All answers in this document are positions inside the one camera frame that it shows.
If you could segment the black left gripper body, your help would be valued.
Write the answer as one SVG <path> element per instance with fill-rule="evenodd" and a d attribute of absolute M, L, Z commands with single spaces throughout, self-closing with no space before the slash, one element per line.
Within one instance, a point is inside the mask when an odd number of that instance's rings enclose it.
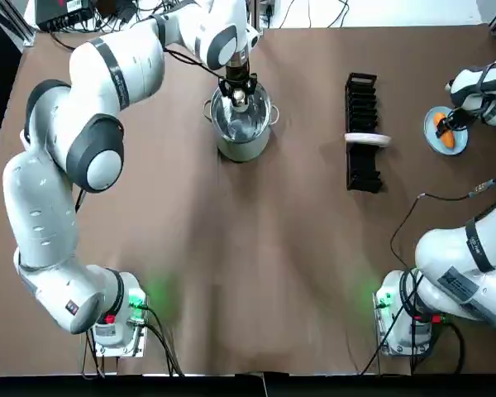
<path fill-rule="evenodd" d="M 225 80 L 229 84 L 244 84 L 250 78 L 250 65 L 243 64 L 239 66 L 230 66 L 227 65 L 225 67 Z"/>

